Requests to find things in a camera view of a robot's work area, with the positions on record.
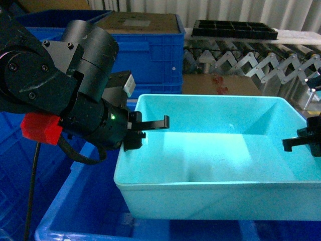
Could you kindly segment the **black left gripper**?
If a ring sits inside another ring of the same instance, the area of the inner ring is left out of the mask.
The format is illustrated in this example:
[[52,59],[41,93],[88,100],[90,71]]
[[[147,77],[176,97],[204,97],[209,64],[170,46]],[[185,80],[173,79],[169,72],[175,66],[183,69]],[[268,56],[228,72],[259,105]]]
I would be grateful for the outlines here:
[[[155,121],[142,121],[139,111],[130,111],[126,107],[116,107],[104,102],[104,114],[99,126],[99,145],[108,150],[123,146],[125,151],[137,150],[142,147],[142,139],[146,134],[140,130],[162,130],[170,128],[170,117]],[[140,123],[140,130],[134,131],[133,125]]]

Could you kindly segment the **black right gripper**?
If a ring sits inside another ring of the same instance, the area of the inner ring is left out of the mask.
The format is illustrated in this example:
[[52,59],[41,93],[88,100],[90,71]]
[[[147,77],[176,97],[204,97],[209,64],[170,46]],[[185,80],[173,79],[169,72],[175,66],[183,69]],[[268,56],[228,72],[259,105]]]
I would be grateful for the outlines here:
[[320,157],[320,116],[307,118],[306,127],[296,132],[298,137],[282,140],[284,150],[291,152],[292,147],[308,145],[311,155]]

